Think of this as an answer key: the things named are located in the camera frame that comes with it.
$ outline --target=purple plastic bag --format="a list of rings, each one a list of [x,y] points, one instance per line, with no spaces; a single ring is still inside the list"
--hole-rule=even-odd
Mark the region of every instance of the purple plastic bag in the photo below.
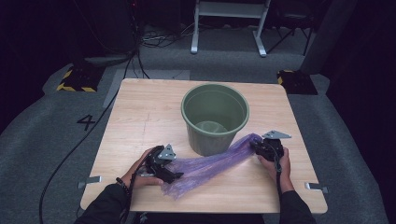
[[[163,194],[173,197],[175,200],[183,196],[187,191],[194,189],[213,176],[245,160],[254,153],[250,141],[262,138],[251,133],[233,143],[227,151],[209,157],[194,159],[176,159],[166,165],[173,173],[184,173],[184,175],[171,184],[162,185]]]

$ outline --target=black sleeve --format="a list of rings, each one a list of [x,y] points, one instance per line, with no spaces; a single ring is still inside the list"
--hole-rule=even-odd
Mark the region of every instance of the black sleeve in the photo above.
[[[281,196],[280,221],[281,224],[289,223],[317,223],[312,217],[308,205],[301,199],[295,190],[286,191]]]
[[[127,203],[127,197],[118,184],[108,185],[87,207],[75,224],[120,224],[120,214]]]

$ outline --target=bracelet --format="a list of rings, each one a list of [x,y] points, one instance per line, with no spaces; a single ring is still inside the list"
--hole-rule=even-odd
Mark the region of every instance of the bracelet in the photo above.
[[[131,196],[131,192],[129,192],[129,189],[126,187],[125,183],[119,178],[116,178],[117,183],[119,183],[122,186],[122,189],[124,190],[126,196],[130,197]]]

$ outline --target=green bucket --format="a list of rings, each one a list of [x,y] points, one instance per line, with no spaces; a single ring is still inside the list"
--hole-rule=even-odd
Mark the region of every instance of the green bucket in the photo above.
[[[245,97],[226,85],[207,83],[189,90],[181,102],[191,148],[201,156],[228,149],[248,122]]]

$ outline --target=white metal frame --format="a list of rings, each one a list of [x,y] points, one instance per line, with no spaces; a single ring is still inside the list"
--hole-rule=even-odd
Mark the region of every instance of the white metal frame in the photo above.
[[[253,37],[256,41],[260,56],[265,57],[267,53],[262,44],[261,34],[270,3],[271,0],[265,0],[264,4],[205,2],[196,0],[191,53],[196,54],[198,52],[199,16],[239,17],[260,19],[259,28],[257,31],[253,31]]]

